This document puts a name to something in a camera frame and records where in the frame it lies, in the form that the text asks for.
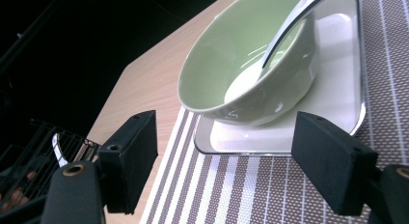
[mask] striped placemat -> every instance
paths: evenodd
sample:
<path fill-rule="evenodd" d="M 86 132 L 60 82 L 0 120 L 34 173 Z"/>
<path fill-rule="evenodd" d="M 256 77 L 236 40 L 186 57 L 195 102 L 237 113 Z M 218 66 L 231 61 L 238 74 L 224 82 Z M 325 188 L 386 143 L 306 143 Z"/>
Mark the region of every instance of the striped placemat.
<path fill-rule="evenodd" d="M 360 0 L 367 115 L 357 138 L 378 166 L 408 165 L 408 0 Z M 180 109 L 141 223 L 367 223 L 333 214 L 291 157 L 200 154 L 199 117 Z"/>

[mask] square plate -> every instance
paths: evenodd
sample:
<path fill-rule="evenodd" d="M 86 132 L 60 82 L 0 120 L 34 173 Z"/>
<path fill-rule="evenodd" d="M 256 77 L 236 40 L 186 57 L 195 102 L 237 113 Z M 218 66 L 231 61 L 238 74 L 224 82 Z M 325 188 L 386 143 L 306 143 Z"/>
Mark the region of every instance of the square plate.
<path fill-rule="evenodd" d="M 318 49 L 311 67 L 318 71 L 307 94 L 284 116 L 262 126 L 232 126 L 201 117 L 195 131 L 201 153 L 289 156 L 298 111 L 355 134 L 366 113 L 358 0 L 325 0 L 314 13 Z"/>

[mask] spoon handle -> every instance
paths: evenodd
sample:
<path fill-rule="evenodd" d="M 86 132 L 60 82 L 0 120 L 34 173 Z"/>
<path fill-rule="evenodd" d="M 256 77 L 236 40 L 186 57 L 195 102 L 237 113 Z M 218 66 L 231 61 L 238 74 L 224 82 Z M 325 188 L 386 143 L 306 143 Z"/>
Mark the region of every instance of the spoon handle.
<path fill-rule="evenodd" d="M 298 4 L 292 9 L 261 58 L 263 69 L 267 65 L 267 62 L 270 59 L 273 51 L 276 49 L 278 43 L 283 40 L 283 38 L 286 36 L 286 33 L 291 29 L 291 27 L 298 20 L 309 14 L 310 10 L 312 10 L 321 1 L 323 0 L 300 0 Z"/>

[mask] white spoon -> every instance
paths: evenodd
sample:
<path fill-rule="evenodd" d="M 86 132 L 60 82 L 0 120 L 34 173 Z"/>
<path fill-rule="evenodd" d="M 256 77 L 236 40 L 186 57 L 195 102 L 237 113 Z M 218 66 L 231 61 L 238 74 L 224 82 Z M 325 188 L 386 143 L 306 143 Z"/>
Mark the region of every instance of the white spoon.
<path fill-rule="evenodd" d="M 286 36 L 286 33 L 294 26 L 299 20 L 304 18 L 317 4 L 322 0 L 300 0 L 297 5 L 292 9 L 286 20 L 281 25 L 279 31 L 274 36 L 271 43 L 268 45 L 264 55 L 256 61 L 252 66 L 240 73 L 225 94 L 225 102 L 229 102 L 239 96 L 243 95 L 259 80 L 261 73 L 271 58 L 273 51 L 278 44 Z"/>

